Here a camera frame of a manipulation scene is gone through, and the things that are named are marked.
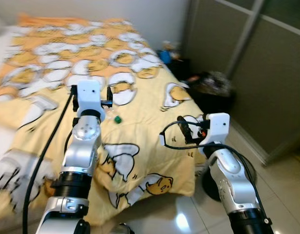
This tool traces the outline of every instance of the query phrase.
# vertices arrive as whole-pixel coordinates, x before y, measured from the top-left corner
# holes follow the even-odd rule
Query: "green object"
[[[116,116],[115,119],[114,119],[114,121],[115,121],[116,123],[121,123],[121,117]]]

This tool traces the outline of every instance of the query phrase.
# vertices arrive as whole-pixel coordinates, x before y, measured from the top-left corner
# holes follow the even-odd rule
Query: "blue object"
[[[165,63],[165,64],[170,64],[171,63],[171,57],[169,54],[169,51],[163,50],[160,52],[160,59]]]

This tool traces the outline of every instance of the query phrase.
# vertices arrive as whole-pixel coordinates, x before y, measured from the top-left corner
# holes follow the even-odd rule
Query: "white wall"
[[[189,0],[0,0],[0,17],[15,24],[19,12],[87,20],[126,18],[154,49],[163,40],[180,42]]]

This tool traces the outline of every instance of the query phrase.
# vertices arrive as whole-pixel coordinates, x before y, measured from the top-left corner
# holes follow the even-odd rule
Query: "robotic arm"
[[[199,146],[191,148],[198,147],[200,153],[208,158],[210,174],[234,234],[273,234],[271,220],[265,216],[255,185],[245,176],[244,165],[236,160],[227,149],[229,147],[223,145],[229,133],[230,116],[226,113],[207,115],[206,121],[199,123],[200,130],[205,133],[207,129],[207,134],[199,139],[191,138],[188,122],[182,117],[178,120],[181,120],[180,129],[186,142],[199,142]]]
[[[72,86],[71,94],[74,95],[73,110],[77,111],[78,116],[73,121],[73,138],[65,152],[60,176],[52,185],[55,194],[48,199],[37,234],[90,233],[90,225],[83,220],[83,217],[88,212],[88,194],[98,159],[97,149],[101,145],[100,123],[105,118],[102,106],[112,106],[112,92],[108,87],[107,100],[101,101],[100,84],[93,80],[82,80],[78,86]],[[174,122],[181,124],[180,128],[186,142],[196,143],[197,146],[179,148],[166,145],[164,131],[174,123],[169,124],[160,134],[161,142],[172,149],[198,147],[200,152],[206,155],[211,176],[218,187],[220,199],[235,234],[273,234],[271,220],[266,218],[255,184],[246,178],[246,168],[244,169],[244,165],[234,158],[230,152],[233,149],[223,145],[229,132],[229,118],[228,114],[219,113],[208,115],[206,121],[198,124],[186,122],[184,119]],[[40,156],[40,163],[60,120]],[[188,123],[200,126],[203,134],[200,134],[198,139],[191,138]],[[27,207],[24,204],[26,211],[29,194],[28,189],[25,197]]]
[[[52,184],[50,197],[37,229],[37,234],[89,234],[90,225],[82,218],[87,215],[91,179],[101,145],[100,122],[105,119],[102,105],[112,106],[112,93],[108,100],[100,100],[100,85],[83,80],[72,87],[73,121],[72,142],[67,148],[59,178]]]

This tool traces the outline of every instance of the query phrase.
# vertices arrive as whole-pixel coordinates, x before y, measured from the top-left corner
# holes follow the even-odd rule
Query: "yellow bedsheet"
[[[70,86],[81,79],[100,82],[101,99],[111,86],[122,118],[120,124],[101,124],[103,147],[86,219],[100,225],[150,195],[193,193],[194,166],[202,157],[197,150],[161,146],[159,133],[179,115],[194,120],[202,112],[131,23],[22,15],[0,70],[0,124],[17,129],[0,161],[0,218],[22,211],[37,157]],[[53,192],[49,185],[60,171],[74,116],[70,105],[35,180],[30,208],[45,205]],[[166,137],[169,144],[183,145],[177,127]]]

